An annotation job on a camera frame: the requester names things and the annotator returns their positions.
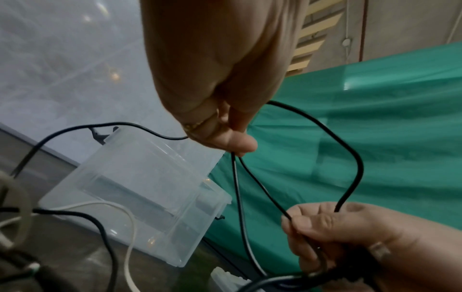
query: green curtain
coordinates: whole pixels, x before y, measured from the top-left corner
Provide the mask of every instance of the green curtain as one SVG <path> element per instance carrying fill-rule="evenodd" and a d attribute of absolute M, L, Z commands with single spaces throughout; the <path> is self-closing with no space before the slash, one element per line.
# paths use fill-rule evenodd
<path fill-rule="evenodd" d="M 275 100 L 325 123 L 356 149 L 365 173 L 351 201 L 462 229 L 462 43 L 286 78 Z M 284 208 L 337 201 L 356 174 L 351 155 L 310 121 L 266 105 L 248 132 L 244 157 Z M 246 225 L 260 264 L 298 271 L 281 213 L 239 165 Z M 210 178 L 234 197 L 226 154 Z M 235 198 L 206 236 L 245 257 Z"/>

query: floor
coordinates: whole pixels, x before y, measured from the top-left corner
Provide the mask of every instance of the floor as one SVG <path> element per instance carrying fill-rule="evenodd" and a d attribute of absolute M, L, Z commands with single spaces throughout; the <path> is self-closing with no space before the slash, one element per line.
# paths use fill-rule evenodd
<path fill-rule="evenodd" d="M 0 131 L 0 169 L 10 172 L 30 149 L 24 141 Z M 39 152 L 27 169 L 18 178 L 36 203 L 54 185 L 75 169 L 46 152 Z M 6 206 L 14 206 L 7 198 Z M 5 234 L 12 236 L 15 227 L 6 227 Z M 126 246 L 111 242 L 120 259 L 120 270 L 116 291 L 129 288 L 122 272 L 122 258 Z M 110 275 L 110 258 L 99 234 L 50 216 L 34 219 L 33 228 L 23 249 L 37 256 L 43 263 L 59 271 L 80 291 L 104 291 Z M 207 291 L 207 281 L 215 267 L 222 267 L 234 275 L 244 276 L 230 263 L 232 255 L 223 256 L 223 251 L 202 241 L 184 268 L 172 267 L 156 258 L 134 251 L 130 260 L 130 271 L 141 291 Z M 10 268 L 0 265 L 0 277 Z M 2 292 L 36 292 L 40 288 L 33 280 L 22 280 L 1 287 Z"/>

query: green fabric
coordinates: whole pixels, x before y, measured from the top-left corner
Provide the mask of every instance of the green fabric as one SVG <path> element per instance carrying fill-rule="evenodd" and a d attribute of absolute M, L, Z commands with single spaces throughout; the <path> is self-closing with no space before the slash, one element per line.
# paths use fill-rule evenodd
<path fill-rule="evenodd" d="M 326 123 L 364 160 L 351 201 L 462 229 L 462 43 L 286 78 L 275 100 Z M 248 132 L 258 150 L 244 157 L 284 208 L 337 201 L 356 174 L 351 155 L 296 114 L 266 105 Z M 226 154 L 210 178 L 234 197 Z M 260 264 L 298 271 L 281 214 L 239 166 L 246 225 Z M 245 257 L 236 201 L 206 236 Z"/>

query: green cloth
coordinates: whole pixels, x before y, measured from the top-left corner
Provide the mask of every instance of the green cloth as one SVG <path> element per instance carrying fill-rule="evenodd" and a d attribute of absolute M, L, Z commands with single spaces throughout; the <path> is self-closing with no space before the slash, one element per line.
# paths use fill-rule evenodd
<path fill-rule="evenodd" d="M 350 201 L 462 229 L 462 43 L 286 78 L 275 100 L 321 120 L 356 149 L 365 173 Z M 352 156 L 310 121 L 266 105 L 244 157 L 284 208 L 337 201 L 356 174 Z M 234 197 L 226 154 L 210 178 Z M 250 241 L 269 271 L 298 271 L 280 228 L 281 213 L 239 164 Z M 236 200 L 206 236 L 245 257 Z"/>

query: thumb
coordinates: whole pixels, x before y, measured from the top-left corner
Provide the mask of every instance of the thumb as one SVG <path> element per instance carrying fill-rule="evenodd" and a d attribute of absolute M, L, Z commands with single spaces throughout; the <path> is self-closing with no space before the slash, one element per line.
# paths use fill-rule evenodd
<path fill-rule="evenodd" d="M 385 230 L 362 212 L 321 213 L 314 216 L 295 216 L 295 230 L 319 242 L 340 242 L 371 245 L 385 235 Z"/>

